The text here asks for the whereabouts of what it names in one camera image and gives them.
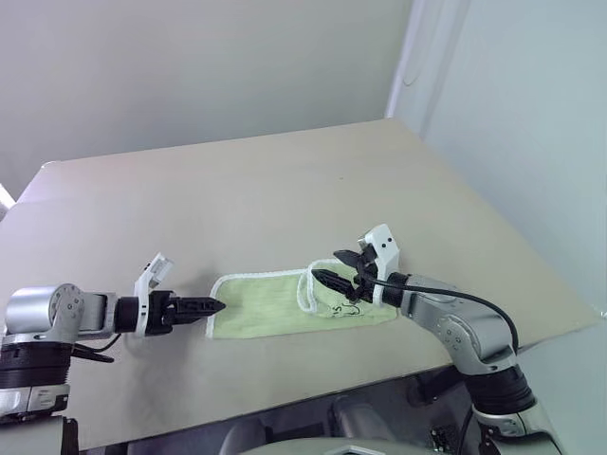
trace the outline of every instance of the robotic arm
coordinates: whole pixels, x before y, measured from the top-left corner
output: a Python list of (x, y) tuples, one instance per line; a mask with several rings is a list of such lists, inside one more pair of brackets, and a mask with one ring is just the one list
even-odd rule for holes
[(225, 308), (211, 298), (154, 291), (172, 265), (156, 255), (136, 281), (134, 297), (83, 292), (70, 283), (23, 288), (12, 295), (0, 348), (3, 453), (78, 453), (76, 421), (52, 416), (67, 407), (70, 358), (114, 361), (99, 354), (103, 349), (78, 340), (123, 333), (169, 334), (175, 324), (191, 323)]
[(480, 453), (564, 455), (518, 365), (518, 334), (508, 315), (452, 285), (399, 273), (399, 250), (386, 225), (365, 234), (359, 246), (360, 253), (335, 253), (344, 264), (357, 269), (358, 287), (328, 270), (316, 270), (314, 276), (351, 301), (399, 308), (404, 317), (441, 341), (469, 391), (482, 430)]

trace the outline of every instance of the green towel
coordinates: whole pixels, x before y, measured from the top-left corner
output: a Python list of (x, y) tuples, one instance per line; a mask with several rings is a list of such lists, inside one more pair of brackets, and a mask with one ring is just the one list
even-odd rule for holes
[[(226, 308), (209, 318), (207, 337), (253, 338), (272, 335), (297, 334), (319, 330), (346, 329), (373, 325), (396, 318), (396, 309), (374, 306), (364, 301), (351, 304), (311, 275), (312, 268), (327, 268), (344, 278), (352, 279), (353, 268), (336, 261), (313, 263), (307, 269), (274, 273), (227, 275), (220, 278), (211, 291), (211, 297), (226, 304)], [(309, 310), (306, 296), (307, 279), (313, 280), (311, 289), (317, 308)], [(298, 287), (300, 301), (298, 304)]]

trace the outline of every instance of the black cable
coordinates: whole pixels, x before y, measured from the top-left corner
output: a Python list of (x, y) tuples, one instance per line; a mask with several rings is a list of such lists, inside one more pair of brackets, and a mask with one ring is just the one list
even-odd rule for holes
[(114, 339), (112, 339), (112, 341), (110, 341), (109, 343), (107, 343), (105, 346), (101, 346), (100, 348), (91, 348), (90, 346), (86, 346), (84, 344), (80, 344), (80, 343), (75, 343), (74, 346), (80, 349), (84, 349), (85, 351), (88, 351), (89, 353), (102, 353), (104, 351), (107, 351), (108, 349), (110, 349), (112, 346), (114, 346), (116, 344), (116, 342), (119, 340), (120, 336), (122, 334), (117, 334)]
[(468, 433), (470, 420), (472, 420), (472, 407), (468, 409), (466, 417), (464, 417), (462, 429), (459, 431), (459, 441), (457, 442), (457, 450), (455, 450), (455, 455), (462, 455), (464, 453), (464, 443), (466, 442), (466, 434)]
[(491, 303), (488, 300), (481, 299), (480, 297), (472, 296), (471, 294), (466, 294), (465, 292), (459, 291), (450, 291), (449, 289), (438, 289), (433, 287), (421, 287), (421, 286), (409, 286), (407, 284), (399, 284), (397, 282), (385, 282), (384, 280), (378, 280), (376, 278), (370, 277), (368, 275), (363, 276), (364, 280), (368, 282), (372, 282), (373, 284), (377, 284), (384, 287), (392, 287), (394, 289), (400, 289), (402, 291), (411, 291), (411, 292), (425, 292), (427, 294), (440, 294), (443, 296), (452, 296), (457, 297), (459, 299), (466, 299), (476, 301), (481, 305), (486, 306), (487, 308), (492, 309), (498, 315), (500, 315), (506, 321), (508, 328), (510, 329), (510, 333), (512, 335), (512, 349), (514, 349), (514, 353), (516, 354), (519, 351), (519, 332), (516, 330), (516, 325), (510, 318), (510, 316), (504, 311), (502, 308), (497, 306), (494, 303)]

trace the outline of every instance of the gray wall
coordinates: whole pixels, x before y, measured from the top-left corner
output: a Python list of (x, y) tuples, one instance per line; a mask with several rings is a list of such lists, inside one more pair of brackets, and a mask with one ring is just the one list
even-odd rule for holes
[[(397, 116), (607, 313), (607, 3), (443, 3)], [(604, 451), (606, 346), (602, 324), (522, 355), (572, 455)]]
[(4, 1), (0, 183), (16, 196), (50, 160), (381, 118), (410, 3)]

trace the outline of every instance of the table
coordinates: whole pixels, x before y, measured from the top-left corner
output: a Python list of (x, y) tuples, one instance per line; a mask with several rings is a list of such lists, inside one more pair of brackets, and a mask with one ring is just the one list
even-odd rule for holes
[[(132, 292), (145, 263), (175, 261), (164, 288), (206, 295), (227, 273), (306, 266), (388, 223), (401, 266), (492, 300), (522, 344), (600, 317), (489, 204), (403, 125), (319, 130), (45, 165), (0, 223), (0, 310), (23, 286)], [(267, 409), (446, 365), (404, 318), (373, 327), (208, 340), (205, 324), (127, 337), (117, 361), (74, 359), (65, 415), (81, 448)]]

